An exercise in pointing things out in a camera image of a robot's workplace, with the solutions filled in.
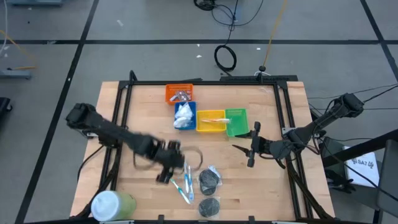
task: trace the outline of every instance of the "wooden tabletop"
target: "wooden tabletop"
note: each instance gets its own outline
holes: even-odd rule
[[[99,93],[97,112],[111,120],[117,93],[117,82],[104,82]],[[289,82],[289,95],[295,124],[305,126],[311,122],[307,96],[302,82]],[[174,129],[174,107],[165,103],[165,86],[135,85],[132,89],[127,125],[130,131],[151,133],[165,140],[179,139],[182,149],[197,147],[203,152],[201,170],[214,165],[222,176],[222,183],[214,197],[220,199],[221,210],[217,220],[247,220],[254,215],[256,220],[295,220],[288,174],[274,160],[264,160],[256,156],[256,164],[248,168],[247,157],[232,144],[250,148],[250,139],[229,138],[226,133],[198,133]],[[270,140],[279,140],[280,126],[271,86],[194,86],[194,100],[197,110],[223,110],[226,108],[246,108],[249,128],[254,122],[261,123],[260,135]],[[283,93],[280,91],[283,104]],[[119,121],[123,111],[121,103]],[[284,117],[288,127],[287,113]],[[98,140],[88,141],[85,157],[99,148]],[[90,201],[98,188],[104,158],[103,150],[90,160],[81,171],[76,189],[71,215],[76,215]],[[198,156],[186,153],[187,160],[195,166]],[[330,215],[334,215],[330,194],[320,156],[309,150],[302,153],[308,188],[319,204]],[[146,165],[139,158],[137,164]],[[137,200],[137,209],[132,215],[135,220],[156,220],[165,215],[166,220],[202,220],[198,204],[205,197],[200,193],[194,176],[195,203],[185,203],[172,185],[157,184],[155,178],[162,167],[156,165],[150,170],[135,170],[132,164],[132,151],[123,146],[117,190],[131,194]],[[175,174],[174,179],[182,187],[183,181]],[[305,216],[302,194],[298,189],[301,214]]]

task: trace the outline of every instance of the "white bottle cap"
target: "white bottle cap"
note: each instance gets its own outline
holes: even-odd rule
[[[120,212],[121,199],[111,190],[105,190],[95,196],[91,203],[91,213],[100,222],[115,220]]]

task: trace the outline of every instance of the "blue container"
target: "blue container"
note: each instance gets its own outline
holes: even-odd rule
[[[178,107],[181,105],[183,106],[186,102],[178,102],[174,105],[174,115],[177,113],[178,111]],[[188,102],[189,107],[192,110],[193,116],[191,118],[191,123],[188,127],[185,128],[175,128],[175,129],[179,129],[179,130],[194,130],[197,128],[197,103],[195,101],[189,101]]]

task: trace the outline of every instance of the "yellow container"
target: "yellow container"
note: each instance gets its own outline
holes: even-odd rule
[[[220,118],[225,118],[225,110],[197,111],[197,131],[207,133],[225,131],[226,124],[202,122],[203,119]]]

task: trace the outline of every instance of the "green container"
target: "green container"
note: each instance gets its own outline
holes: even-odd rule
[[[246,109],[226,109],[225,118],[231,120],[229,124],[226,125],[226,134],[229,137],[249,132]]]

